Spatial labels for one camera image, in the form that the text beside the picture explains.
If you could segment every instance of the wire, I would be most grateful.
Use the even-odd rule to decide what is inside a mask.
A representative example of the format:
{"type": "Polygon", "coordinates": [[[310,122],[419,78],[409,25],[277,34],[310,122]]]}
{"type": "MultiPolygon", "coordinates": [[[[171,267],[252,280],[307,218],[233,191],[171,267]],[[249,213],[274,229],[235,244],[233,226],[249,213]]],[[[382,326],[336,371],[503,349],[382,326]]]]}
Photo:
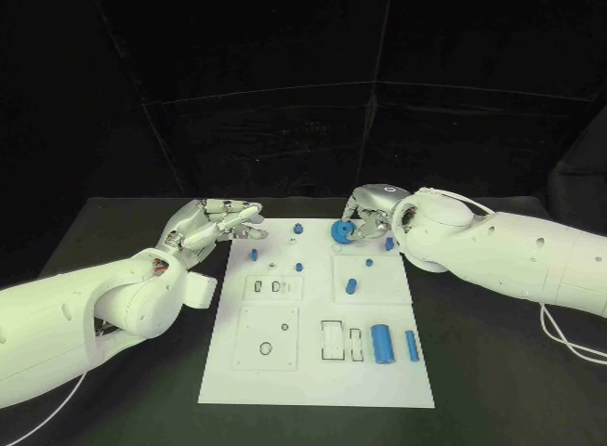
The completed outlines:
{"type": "Polygon", "coordinates": [[[483,204],[479,204],[477,202],[474,202],[473,200],[470,200],[467,197],[464,197],[463,195],[460,195],[458,193],[454,192],[448,192],[447,190],[440,190],[440,189],[432,189],[432,188],[422,188],[425,189],[425,191],[432,191],[432,192],[438,192],[441,193],[445,197],[454,198],[455,200],[460,200],[461,202],[467,202],[470,204],[473,204],[474,206],[477,206],[489,215],[494,214],[494,211],[490,210],[490,208],[487,208],[483,204]]]}
{"type": "Polygon", "coordinates": [[[57,414],[57,412],[65,407],[68,400],[70,399],[72,395],[75,394],[75,391],[78,390],[78,387],[82,384],[83,380],[85,380],[85,373],[79,377],[79,381],[75,384],[75,387],[72,388],[70,393],[66,396],[66,399],[62,401],[62,404],[57,406],[57,408],[55,409],[52,414],[47,416],[46,420],[37,425],[36,428],[32,429],[32,431],[21,438],[19,438],[13,443],[8,443],[6,446],[14,446],[14,444],[17,444],[23,439],[26,439],[40,429],[40,427],[47,423],[47,421],[50,421],[50,418],[57,414]]]}
{"type": "Polygon", "coordinates": [[[561,329],[558,327],[558,324],[555,322],[554,317],[551,316],[551,313],[548,312],[548,309],[545,307],[543,304],[541,304],[541,329],[543,330],[543,332],[546,333],[546,336],[556,342],[559,342],[561,344],[564,344],[567,346],[567,348],[571,350],[571,352],[579,356],[584,360],[590,361],[590,362],[595,362],[597,364],[603,364],[607,365],[607,361],[603,360],[597,360],[595,358],[590,358],[588,356],[582,355],[577,349],[587,351],[588,353],[601,356],[603,358],[607,358],[607,353],[603,353],[601,351],[592,350],[591,348],[587,348],[584,346],[579,346],[578,344],[574,344],[571,342],[568,342],[567,338],[564,337],[564,333],[561,332],[561,329]],[[555,331],[558,332],[559,337],[555,337],[548,329],[546,329],[546,324],[543,321],[543,315],[546,315],[548,321],[551,321],[551,324],[555,328],[555,331]]]}

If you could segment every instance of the blue object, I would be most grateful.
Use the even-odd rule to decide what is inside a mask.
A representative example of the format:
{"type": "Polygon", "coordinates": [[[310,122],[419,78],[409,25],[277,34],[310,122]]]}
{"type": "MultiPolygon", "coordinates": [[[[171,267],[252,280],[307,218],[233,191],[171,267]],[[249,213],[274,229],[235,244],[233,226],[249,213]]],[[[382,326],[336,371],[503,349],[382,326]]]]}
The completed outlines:
{"type": "Polygon", "coordinates": [[[331,229],[330,234],[331,238],[337,243],[347,244],[350,243],[350,240],[347,240],[347,236],[352,234],[352,231],[355,230],[353,223],[350,221],[340,221],[336,220],[331,223],[331,229]]]}
{"type": "Polygon", "coordinates": [[[356,291],[356,279],[347,280],[347,286],[346,286],[346,293],[349,295],[353,295],[353,292],[356,291]]]}
{"type": "Polygon", "coordinates": [[[414,332],[411,330],[406,331],[406,341],[409,360],[417,362],[419,360],[419,353],[417,352],[417,343],[414,342],[414,332]]]}
{"type": "Polygon", "coordinates": [[[378,364],[393,362],[392,342],[389,341],[389,328],[386,325],[372,325],[373,360],[378,364]]]}

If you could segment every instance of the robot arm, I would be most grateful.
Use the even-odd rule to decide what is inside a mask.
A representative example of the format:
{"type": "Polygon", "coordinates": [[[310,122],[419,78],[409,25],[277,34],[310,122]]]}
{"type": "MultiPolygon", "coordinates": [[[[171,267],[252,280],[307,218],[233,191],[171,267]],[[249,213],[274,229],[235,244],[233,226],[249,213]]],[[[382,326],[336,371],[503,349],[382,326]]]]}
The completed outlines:
{"type": "Polygon", "coordinates": [[[192,201],[158,245],[131,258],[0,291],[0,408],[33,398],[158,336],[182,304],[207,308],[216,280],[187,270],[219,241],[262,239],[258,203],[192,201]],[[117,327],[95,334],[94,318],[117,327]]]}
{"type": "Polygon", "coordinates": [[[365,223],[349,239],[382,225],[419,269],[448,270],[503,295],[607,318],[607,238],[474,203],[486,212],[477,216],[463,201],[474,203],[427,188],[414,194],[389,185],[356,188],[343,219],[356,211],[365,223]]]}

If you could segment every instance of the black table surface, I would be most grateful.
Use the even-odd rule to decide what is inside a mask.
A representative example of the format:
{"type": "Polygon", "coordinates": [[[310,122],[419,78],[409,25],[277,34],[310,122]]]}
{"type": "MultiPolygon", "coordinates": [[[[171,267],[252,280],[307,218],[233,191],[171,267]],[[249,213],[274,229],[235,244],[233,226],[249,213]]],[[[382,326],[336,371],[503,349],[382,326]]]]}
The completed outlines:
{"type": "MultiPolygon", "coordinates": [[[[187,199],[91,199],[43,276],[156,244],[187,199]]],[[[344,199],[262,199],[265,217],[340,216],[344,199]]],[[[480,199],[546,218],[532,197],[480,199]]],[[[86,374],[49,424],[20,445],[607,445],[607,367],[541,332],[535,303],[405,262],[435,409],[197,404],[229,244],[194,271],[218,278],[212,307],[86,374]]],[[[607,351],[607,320],[552,308],[572,342],[607,351]]],[[[0,410],[0,445],[39,424],[75,380],[0,410]]]]}

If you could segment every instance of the oval hole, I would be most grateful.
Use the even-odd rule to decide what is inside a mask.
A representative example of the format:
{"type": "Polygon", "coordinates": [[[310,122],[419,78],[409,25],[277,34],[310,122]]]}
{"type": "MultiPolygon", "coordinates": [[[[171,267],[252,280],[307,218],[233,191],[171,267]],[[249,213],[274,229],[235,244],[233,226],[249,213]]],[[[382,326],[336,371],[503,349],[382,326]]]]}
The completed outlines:
{"type": "Polygon", "coordinates": [[[3,327],[0,327],[0,344],[4,344],[8,340],[8,335],[6,334],[6,330],[3,327]]]}
{"type": "Polygon", "coordinates": [[[264,342],[259,345],[259,354],[261,355],[268,355],[272,351],[272,345],[268,342],[264,342]]]}
{"type": "Polygon", "coordinates": [[[72,319],[70,308],[66,304],[62,304],[62,312],[65,313],[65,318],[69,321],[72,319]]]}

